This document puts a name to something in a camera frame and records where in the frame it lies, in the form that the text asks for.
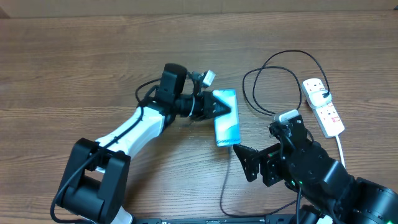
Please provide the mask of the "white power strip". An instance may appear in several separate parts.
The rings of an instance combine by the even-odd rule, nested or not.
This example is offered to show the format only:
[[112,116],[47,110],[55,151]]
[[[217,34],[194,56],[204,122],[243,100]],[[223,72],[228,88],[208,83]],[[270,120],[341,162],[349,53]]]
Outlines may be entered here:
[[[309,93],[319,90],[326,90],[326,88],[318,78],[307,79],[302,83],[302,91],[308,104]],[[326,138],[338,136],[345,130],[343,122],[332,101],[327,105],[312,110]]]

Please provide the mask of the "blue Samsung Galaxy smartphone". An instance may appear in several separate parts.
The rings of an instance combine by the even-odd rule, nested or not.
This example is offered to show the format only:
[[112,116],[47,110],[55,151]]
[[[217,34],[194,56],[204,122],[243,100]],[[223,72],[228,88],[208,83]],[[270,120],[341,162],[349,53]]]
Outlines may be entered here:
[[227,114],[217,116],[215,123],[215,139],[218,147],[228,147],[241,143],[239,128],[239,112],[236,91],[214,90],[213,95],[231,108]]

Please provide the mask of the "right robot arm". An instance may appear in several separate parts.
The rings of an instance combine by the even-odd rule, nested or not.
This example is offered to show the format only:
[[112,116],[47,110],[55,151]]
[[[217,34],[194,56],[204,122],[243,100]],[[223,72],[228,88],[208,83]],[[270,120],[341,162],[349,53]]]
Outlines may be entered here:
[[274,121],[269,131],[278,143],[262,151],[233,147],[250,182],[262,175],[270,187],[283,180],[312,203],[303,212],[327,215],[334,223],[397,223],[397,194],[348,174],[340,161],[314,141],[302,116]]

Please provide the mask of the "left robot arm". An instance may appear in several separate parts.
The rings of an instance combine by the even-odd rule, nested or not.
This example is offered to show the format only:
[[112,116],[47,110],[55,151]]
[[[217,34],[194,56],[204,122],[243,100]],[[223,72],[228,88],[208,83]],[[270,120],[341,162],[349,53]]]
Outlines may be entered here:
[[133,215],[123,207],[127,178],[132,159],[148,142],[177,116],[192,121],[212,119],[219,121],[219,127],[225,121],[236,123],[236,100],[220,90],[207,90],[214,78],[211,70],[189,72],[167,63],[161,77],[149,81],[151,88],[137,99],[137,108],[127,121],[95,141],[79,139],[52,200],[52,220],[66,223],[55,214],[60,207],[77,216],[73,223],[133,223]]

